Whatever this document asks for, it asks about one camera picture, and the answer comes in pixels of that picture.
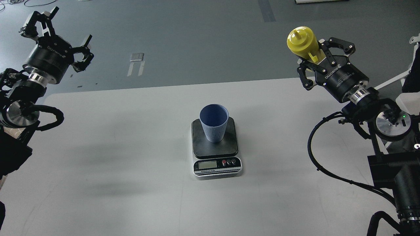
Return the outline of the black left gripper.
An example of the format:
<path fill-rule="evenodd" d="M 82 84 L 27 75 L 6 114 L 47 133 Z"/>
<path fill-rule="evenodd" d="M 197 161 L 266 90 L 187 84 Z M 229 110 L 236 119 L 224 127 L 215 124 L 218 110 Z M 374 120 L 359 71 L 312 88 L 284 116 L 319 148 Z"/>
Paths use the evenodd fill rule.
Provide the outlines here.
<path fill-rule="evenodd" d="M 58 11 L 59 7 L 54 7 L 51 12 L 33 12 L 19 31 L 25 38 L 37 39 L 36 46 L 23 64 L 23 69 L 27 73 L 38 70 L 48 74 L 51 77 L 50 83 L 53 85 L 61 82 L 70 64 L 75 72 L 79 73 L 85 71 L 94 58 L 90 50 L 90 41 L 93 37 L 91 34 L 86 37 L 81 46 L 74 48 L 56 35 L 52 19 Z M 37 23 L 41 24 L 42 36 L 37 31 Z M 82 60 L 76 61 L 73 56 L 75 54 L 82 54 Z"/>

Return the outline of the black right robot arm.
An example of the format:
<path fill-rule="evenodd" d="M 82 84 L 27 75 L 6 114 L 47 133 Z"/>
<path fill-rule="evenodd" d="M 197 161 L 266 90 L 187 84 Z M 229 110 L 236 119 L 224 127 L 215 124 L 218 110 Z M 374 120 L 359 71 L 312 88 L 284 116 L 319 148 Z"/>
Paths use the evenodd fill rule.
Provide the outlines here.
<path fill-rule="evenodd" d="M 347 103 L 341 111 L 324 117 L 311 131 L 307 150 L 317 171 L 384 197 L 395 207 L 398 220 L 384 211 L 370 219 L 368 236 L 376 236 L 380 220 L 386 221 L 398 236 L 419 235 L 419 115 L 403 111 L 389 98 L 380 98 L 379 92 L 368 87 L 369 79 L 350 61 L 353 43 L 331 37 L 318 41 L 314 47 L 325 58 L 309 52 L 309 58 L 300 56 L 297 68 L 306 90 L 324 87 L 339 103 Z M 368 156 L 372 185 L 333 174 L 314 157 L 312 140 L 321 125 L 333 119 L 339 124 L 349 123 L 364 139 L 372 142 L 374 154 Z"/>

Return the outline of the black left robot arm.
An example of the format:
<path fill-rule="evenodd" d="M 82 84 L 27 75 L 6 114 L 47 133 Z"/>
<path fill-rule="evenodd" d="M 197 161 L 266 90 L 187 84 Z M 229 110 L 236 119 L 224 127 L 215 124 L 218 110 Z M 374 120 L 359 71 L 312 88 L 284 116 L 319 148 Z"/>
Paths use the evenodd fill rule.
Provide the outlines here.
<path fill-rule="evenodd" d="M 64 121 L 61 110 L 37 105 L 48 84 L 57 85 L 72 67 L 79 73 L 94 58 L 89 35 L 79 47 L 57 35 L 52 19 L 59 11 L 35 11 L 27 18 L 20 35 L 34 40 L 35 47 L 18 71 L 7 68 L 1 73 L 1 184 L 7 175 L 18 170 L 32 155 L 28 146 L 33 134 L 58 127 Z"/>

